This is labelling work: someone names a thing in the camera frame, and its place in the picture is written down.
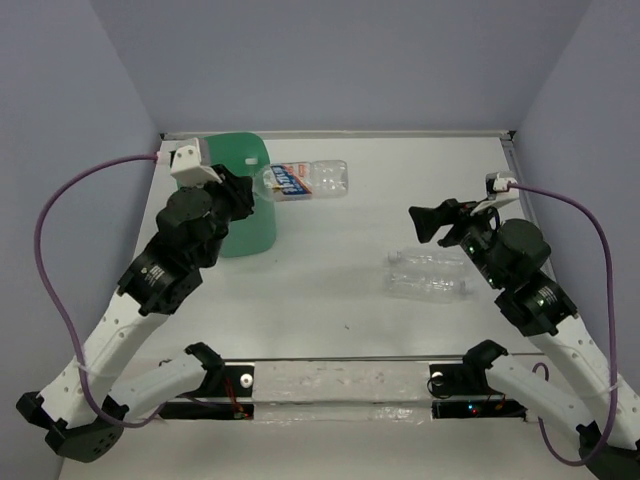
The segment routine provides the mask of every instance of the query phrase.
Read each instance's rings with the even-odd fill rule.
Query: gray wall
[[[587,0],[92,0],[161,131],[518,126]]]
[[[158,137],[86,0],[11,0],[0,18],[0,478],[57,478],[43,432],[14,404],[71,358],[45,295],[32,231],[47,197],[76,172],[150,152]],[[99,174],[69,192],[45,225],[53,283],[86,336],[133,253],[151,165]]]
[[[524,179],[582,200],[609,234],[620,360],[636,389],[639,82],[640,2],[594,0],[516,136]],[[596,234],[570,207],[533,200],[558,279],[606,348],[604,261]]]

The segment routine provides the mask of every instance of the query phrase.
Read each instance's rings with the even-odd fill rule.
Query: white table surface
[[[457,304],[393,299],[382,291],[387,252],[418,245],[408,208],[483,198],[485,175],[508,170],[497,138],[265,143],[272,162],[345,160],[349,195],[276,204],[273,248],[220,259],[203,271],[204,284],[139,358],[166,358],[198,341],[227,359],[460,355],[487,338],[513,353],[536,352],[500,315],[496,292],[479,274],[472,300]],[[159,167],[136,253],[155,233],[155,215],[174,189],[168,167]],[[522,208],[512,204],[501,215],[521,217]]]
[[[382,259],[416,243],[411,205],[479,199],[484,175],[507,169],[497,139],[270,140],[272,161],[340,158],[350,194],[277,205],[279,237],[263,254],[220,264],[134,359],[153,365],[205,341],[226,358],[462,354],[492,338],[512,352],[535,349],[493,305],[476,298],[432,305],[381,295]],[[137,251],[174,183],[153,180]],[[503,217],[522,216],[519,205]],[[522,357],[525,364],[535,357]],[[562,379],[553,372],[554,383]],[[569,458],[576,448],[554,445]],[[283,422],[154,422],[129,430],[91,464],[65,461],[61,480],[205,479],[587,480],[559,464],[536,424],[517,419]]]
[[[562,438],[554,445],[577,458]],[[593,480],[517,419],[389,422],[171,421],[128,431],[60,480]]]

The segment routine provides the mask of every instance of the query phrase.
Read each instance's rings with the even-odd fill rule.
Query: clear plastic bottle
[[[253,191],[272,202],[344,197],[349,191],[347,164],[342,160],[272,163],[253,177]]]
[[[460,253],[409,247],[390,252],[385,290],[394,297],[453,303],[470,293],[469,260]]]
[[[471,269],[469,259],[462,253],[421,247],[389,252],[387,260],[391,266],[423,269],[440,276],[464,277]]]

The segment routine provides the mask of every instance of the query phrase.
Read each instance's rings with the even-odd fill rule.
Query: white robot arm
[[[549,358],[574,395],[550,386],[534,388],[539,379],[532,374],[521,372],[519,379],[514,377],[516,366],[504,357],[506,350],[493,342],[471,349],[465,363],[485,374],[489,387],[517,399],[570,435],[578,431],[583,463],[598,478],[640,478],[636,461],[640,450],[638,395],[620,375],[611,381],[609,362],[589,335],[576,306],[540,270],[551,253],[540,230],[526,220],[499,221],[497,209],[516,200],[517,189],[537,189],[517,185],[511,173],[487,176],[486,187],[487,199],[480,202],[450,199],[437,208],[411,207],[418,240],[429,242],[440,227],[451,225],[438,244],[461,246],[489,285],[501,290],[495,302],[501,313]],[[541,193],[578,206],[566,197]],[[611,410],[610,399],[614,403]],[[603,432],[609,429],[606,437]]]
[[[202,283],[199,269],[215,265],[229,223],[252,213],[252,179],[236,177],[222,165],[211,167],[209,158],[200,140],[175,152],[171,174],[181,188],[158,213],[158,233],[119,280],[86,340],[84,365],[74,357],[53,382],[18,401],[30,423],[48,430],[45,440],[57,454],[93,461],[130,426],[126,419],[220,381],[224,363],[196,344],[164,368],[114,388],[145,340]]]

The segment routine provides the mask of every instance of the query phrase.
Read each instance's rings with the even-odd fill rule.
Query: cable
[[[47,218],[47,215],[49,214],[49,211],[51,210],[51,207],[53,207],[56,201],[67,190],[69,190],[75,184],[79,183],[84,178],[96,172],[99,172],[100,170],[104,170],[109,167],[114,167],[116,165],[121,165],[123,163],[143,161],[143,160],[152,161],[155,163],[157,158],[158,158],[157,155],[133,155],[130,157],[121,157],[115,160],[111,160],[109,162],[101,163],[100,165],[96,165],[95,167],[91,167],[88,170],[85,170],[84,172],[79,173],[78,175],[73,177],[71,180],[69,180],[67,183],[62,185],[58,190],[56,190],[53,193],[53,195],[51,195],[51,198],[47,200],[47,203],[45,203],[44,207],[42,208],[42,211],[40,212],[40,215],[38,216],[38,220],[36,222],[36,228],[33,233],[33,252],[36,259],[36,267],[38,269],[38,274],[40,275],[40,280],[42,280],[42,284],[44,285],[45,290],[49,294],[51,301],[53,302],[56,309],[58,310],[58,313],[60,313],[60,316],[62,317],[62,320],[64,321],[64,324],[67,327],[67,331],[69,332],[69,336],[71,337],[71,343],[73,344],[73,351],[75,352],[76,359],[79,363],[78,375],[80,377],[80,385],[82,386],[82,393],[84,394],[84,398],[86,399],[89,407],[91,407],[91,410],[93,410],[93,412],[99,418],[101,418],[107,423],[110,423],[111,425],[114,425],[116,427],[123,427],[123,428],[141,428],[141,427],[144,427],[145,425],[148,425],[154,419],[154,417],[160,412],[160,410],[164,405],[160,405],[145,420],[137,423],[131,423],[131,422],[124,422],[122,420],[119,420],[107,414],[102,410],[100,405],[98,405],[96,400],[93,398],[89,388],[89,377],[87,375],[87,372],[85,371],[86,359],[84,356],[84,351],[82,349],[82,342],[78,337],[78,332],[76,331],[76,328],[73,325],[73,321],[71,320],[71,317],[67,312],[67,309],[62,304],[62,301],[60,300],[60,297],[58,297],[58,294],[53,288],[53,285],[51,285],[51,281],[49,280],[49,275],[47,275],[47,271],[44,267],[44,261],[42,259],[42,227],[44,225],[45,219]]]
[[[224,390],[227,393],[227,396],[229,397],[229,400],[231,400],[231,407],[233,410],[234,414],[241,414],[243,415],[244,418],[247,417],[247,414],[244,413],[244,407],[238,403],[238,399],[236,398],[236,392],[233,391],[233,385],[231,384],[231,380],[229,379],[229,377],[226,377],[224,379]]]
[[[498,405],[496,405],[496,410],[502,410],[502,408],[504,407],[504,405],[507,403],[507,396],[503,393],[502,394],[502,400],[500,401],[500,403]]]
[[[480,408],[478,409],[478,413],[479,414],[482,414],[482,412],[484,412],[484,409],[489,406],[489,402],[491,401],[491,398],[496,393],[498,393],[498,392],[496,392],[495,390],[491,389],[491,391],[489,392],[489,395],[487,395],[487,398],[484,399],[484,402],[482,402],[482,405],[480,405]]]
[[[538,195],[543,195],[545,197],[554,198],[563,203],[571,205],[572,207],[580,210],[592,223],[596,232],[598,232],[598,237],[600,238],[600,242],[602,243],[602,249],[604,251],[604,261],[605,261],[605,270],[607,276],[607,313],[609,317],[609,383],[611,387],[610,393],[610,403],[609,403],[609,413],[607,415],[607,422],[605,424],[604,429],[602,430],[602,435],[600,439],[593,447],[593,450],[587,455],[585,458],[581,460],[567,460],[560,456],[558,452],[553,448],[551,442],[549,441],[549,437],[547,436],[547,431],[544,426],[544,422],[542,419],[538,420],[540,424],[540,433],[542,434],[542,439],[544,444],[547,446],[551,455],[558,460],[559,462],[568,465],[570,467],[582,467],[587,465],[591,460],[593,460],[602,449],[607,445],[607,441],[611,436],[611,432],[613,430],[613,426],[616,420],[616,410],[618,407],[618,389],[615,388],[615,385],[618,383],[618,350],[616,345],[616,317],[615,317],[615,308],[613,301],[613,260],[611,258],[611,249],[609,248],[609,242],[607,241],[607,236],[604,233],[604,229],[595,215],[584,205],[579,202],[561,195],[559,193],[550,192],[548,190],[544,190],[538,187],[529,187],[526,185],[521,185],[519,183],[509,183],[508,188],[516,188],[518,190],[524,190],[526,192],[535,193]],[[537,364],[534,367],[534,371],[537,368],[544,367],[545,368],[545,377],[548,380],[549,377],[549,369],[544,364]]]
[[[187,400],[189,400],[191,403],[195,404],[195,405],[199,405],[201,407],[221,407],[223,404],[222,403],[216,403],[216,402],[203,402],[202,400],[197,399],[196,397],[192,397],[189,395],[181,395],[182,398],[185,398]]]

